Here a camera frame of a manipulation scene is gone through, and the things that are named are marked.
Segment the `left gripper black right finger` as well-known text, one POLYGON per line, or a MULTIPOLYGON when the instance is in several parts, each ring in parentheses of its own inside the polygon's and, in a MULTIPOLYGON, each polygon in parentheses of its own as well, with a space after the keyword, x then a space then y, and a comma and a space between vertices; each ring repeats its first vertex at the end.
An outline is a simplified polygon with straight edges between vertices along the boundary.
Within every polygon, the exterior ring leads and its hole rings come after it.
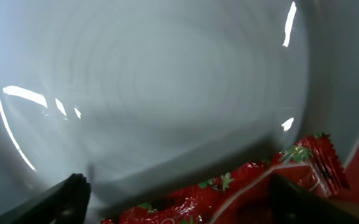
POLYGON ((269 185, 274 223, 359 224, 359 205, 323 199, 275 174, 269 185))

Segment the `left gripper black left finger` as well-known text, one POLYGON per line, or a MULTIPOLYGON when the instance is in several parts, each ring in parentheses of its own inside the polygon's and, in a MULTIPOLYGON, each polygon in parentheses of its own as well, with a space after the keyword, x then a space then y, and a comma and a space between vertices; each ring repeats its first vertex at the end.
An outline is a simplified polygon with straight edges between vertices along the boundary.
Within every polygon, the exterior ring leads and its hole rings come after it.
POLYGON ((91 185, 83 174, 72 174, 12 210, 0 215, 0 224, 83 224, 91 185))

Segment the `red strawberry cake wrapper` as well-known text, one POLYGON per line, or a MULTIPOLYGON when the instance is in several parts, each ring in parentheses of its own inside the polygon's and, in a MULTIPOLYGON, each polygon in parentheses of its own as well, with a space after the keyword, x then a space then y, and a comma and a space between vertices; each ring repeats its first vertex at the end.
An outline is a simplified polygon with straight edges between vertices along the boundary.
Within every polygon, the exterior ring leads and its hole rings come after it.
POLYGON ((238 221, 235 212, 242 206, 268 196, 274 174, 322 198, 335 197, 350 188, 330 135, 321 132, 300 139, 269 159, 245 163, 224 175, 106 218, 101 224, 234 223, 238 221))

